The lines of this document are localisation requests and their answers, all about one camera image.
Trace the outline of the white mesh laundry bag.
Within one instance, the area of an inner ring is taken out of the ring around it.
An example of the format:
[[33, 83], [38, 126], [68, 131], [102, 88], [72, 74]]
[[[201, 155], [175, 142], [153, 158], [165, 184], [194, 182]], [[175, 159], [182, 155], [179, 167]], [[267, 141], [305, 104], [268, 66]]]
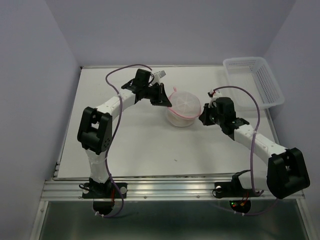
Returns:
[[165, 116], [175, 127], [189, 127], [201, 115], [201, 102], [199, 98], [188, 91], [177, 90], [174, 87], [168, 99], [172, 106], [167, 108]]

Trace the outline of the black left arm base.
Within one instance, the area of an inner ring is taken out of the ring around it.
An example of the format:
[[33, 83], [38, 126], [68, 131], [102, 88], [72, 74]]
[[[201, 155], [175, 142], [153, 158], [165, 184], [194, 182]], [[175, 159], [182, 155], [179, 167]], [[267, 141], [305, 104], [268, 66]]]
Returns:
[[108, 180], [106, 183], [98, 183], [90, 181], [86, 183], [80, 183], [79, 188], [82, 190], [83, 199], [125, 199], [127, 193], [120, 194], [114, 184]]

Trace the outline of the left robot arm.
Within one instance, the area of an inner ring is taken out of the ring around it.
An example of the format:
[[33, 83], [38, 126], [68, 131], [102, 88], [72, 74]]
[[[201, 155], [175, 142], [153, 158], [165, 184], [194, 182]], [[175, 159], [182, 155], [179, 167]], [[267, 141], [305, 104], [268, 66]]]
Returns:
[[96, 107], [86, 107], [81, 116], [77, 140], [85, 150], [89, 166], [89, 181], [95, 183], [94, 191], [100, 197], [111, 193], [110, 171], [106, 166], [107, 155], [115, 135], [119, 129], [123, 111], [147, 99], [153, 106], [171, 107], [172, 103], [161, 82], [166, 73], [161, 70], [155, 73], [151, 68], [137, 69], [133, 79], [121, 89], [113, 85], [108, 77], [124, 67], [113, 70], [105, 77], [106, 83], [115, 91], [116, 96]]

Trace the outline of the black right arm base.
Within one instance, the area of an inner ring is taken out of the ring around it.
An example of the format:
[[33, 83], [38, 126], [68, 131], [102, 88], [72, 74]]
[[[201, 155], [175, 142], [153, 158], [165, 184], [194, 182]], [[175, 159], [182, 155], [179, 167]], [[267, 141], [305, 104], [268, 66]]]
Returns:
[[249, 169], [239, 171], [233, 174], [229, 181], [215, 182], [212, 195], [217, 199], [259, 197], [264, 191], [268, 190], [267, 172], [265, 170], [256, 171], [253, 174], [253, 183], [255, 190], [252, 188], [251, 171]]

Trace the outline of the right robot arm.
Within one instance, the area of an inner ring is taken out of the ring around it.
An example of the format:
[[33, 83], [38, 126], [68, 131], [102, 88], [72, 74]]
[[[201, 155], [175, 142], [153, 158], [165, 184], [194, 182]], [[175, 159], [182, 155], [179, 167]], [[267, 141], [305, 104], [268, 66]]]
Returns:
[[267, 191], [281, 200], [310, 186], [303, 153], [258, 133], [247, 120], [236, 116], [229, 97], [218, 97], [206, 103], [198, 119], [204, 126], [219, 126], [225, 135], [248, 148], [251, 157], [257, 156], [266, 164], [266, 171], [261, 174], [243, 170], [235, 173], [231, 181], [217, 182], [212, 191], [214, 197], [258, 197], [262, 191]]

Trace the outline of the white perforated plastic basket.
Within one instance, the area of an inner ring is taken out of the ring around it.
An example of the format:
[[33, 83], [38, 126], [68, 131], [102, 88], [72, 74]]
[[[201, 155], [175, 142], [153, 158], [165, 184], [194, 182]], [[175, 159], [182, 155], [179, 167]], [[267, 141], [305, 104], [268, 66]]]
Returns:
[[248, 91], [260, 110], [282, 105], [285, 97], [267, 61], [262, 57], [235, 57], [223, 61], [227, 84]]

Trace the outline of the aluminium mounting rail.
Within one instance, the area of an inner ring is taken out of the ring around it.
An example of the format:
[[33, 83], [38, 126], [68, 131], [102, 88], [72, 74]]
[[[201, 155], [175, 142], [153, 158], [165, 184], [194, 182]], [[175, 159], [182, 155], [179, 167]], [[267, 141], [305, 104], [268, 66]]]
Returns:
[[[230, 175], [189, 177], [116, 177], [127, 183], [126, 201], [216, 201], [212, 195], [217, 182], [228, 182]], [[44, 183], [41, 201], [85, 201], [80, 180], [50, 180]]]

